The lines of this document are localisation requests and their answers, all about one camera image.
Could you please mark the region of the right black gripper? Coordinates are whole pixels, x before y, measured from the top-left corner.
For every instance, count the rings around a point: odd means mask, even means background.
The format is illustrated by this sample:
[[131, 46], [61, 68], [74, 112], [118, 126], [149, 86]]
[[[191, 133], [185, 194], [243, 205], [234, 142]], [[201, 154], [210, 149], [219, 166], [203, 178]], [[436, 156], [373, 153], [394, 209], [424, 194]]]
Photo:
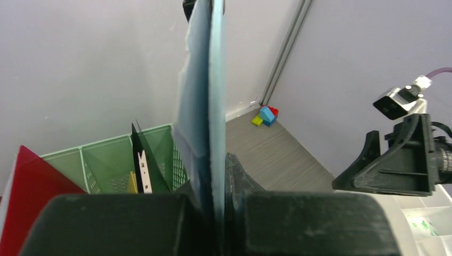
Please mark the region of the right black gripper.
[[433, 138], [430, 115], [409, 115], [387, 136], [389, 149], [381, 153], [379, 132], [368, 132], [360, 155], [332, 182], [332, 188], [372, 194], [431, 196], [435, 184], [451, 184], [451, 142], [446, 136]]

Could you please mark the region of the yellow book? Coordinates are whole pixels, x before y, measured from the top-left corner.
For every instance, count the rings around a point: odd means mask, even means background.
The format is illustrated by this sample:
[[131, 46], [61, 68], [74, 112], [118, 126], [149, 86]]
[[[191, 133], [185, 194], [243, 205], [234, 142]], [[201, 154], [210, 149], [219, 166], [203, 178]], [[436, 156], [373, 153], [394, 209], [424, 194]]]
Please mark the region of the yellow book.
[[138, 186], [136, 181], [136, 173], [134, 171], [130, 172], [127, 183], [127, 193], [128, 194], [138, 194]]

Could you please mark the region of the black book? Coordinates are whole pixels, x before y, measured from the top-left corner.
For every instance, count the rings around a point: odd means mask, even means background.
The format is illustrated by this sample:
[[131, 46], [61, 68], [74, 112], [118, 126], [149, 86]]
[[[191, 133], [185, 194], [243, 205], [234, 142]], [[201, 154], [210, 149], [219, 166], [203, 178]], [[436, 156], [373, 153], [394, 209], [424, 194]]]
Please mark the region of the black book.
[[132, 123], [131, 140], [138, 193], [169, 193], [170, 189], [147, 139], [134, 123]]

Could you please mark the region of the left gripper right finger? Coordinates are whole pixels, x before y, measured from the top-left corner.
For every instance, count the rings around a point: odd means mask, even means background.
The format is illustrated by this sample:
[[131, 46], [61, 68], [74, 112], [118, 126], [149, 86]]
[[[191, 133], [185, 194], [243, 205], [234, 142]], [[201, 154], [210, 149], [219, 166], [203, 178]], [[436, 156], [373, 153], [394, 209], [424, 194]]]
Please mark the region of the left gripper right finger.
[[267, 191], [225, 157], [226, 255], [400, 255], [380, 204], [357, 193]]

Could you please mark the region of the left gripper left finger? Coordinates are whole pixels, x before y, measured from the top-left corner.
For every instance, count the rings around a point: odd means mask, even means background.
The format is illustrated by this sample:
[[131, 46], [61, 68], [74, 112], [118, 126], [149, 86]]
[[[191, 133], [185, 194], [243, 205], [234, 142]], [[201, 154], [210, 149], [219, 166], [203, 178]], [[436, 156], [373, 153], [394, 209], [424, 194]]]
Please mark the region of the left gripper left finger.
[[204, 255], [191, 185], [172, 193], [61, 195], [41, 211], [20, 255]]

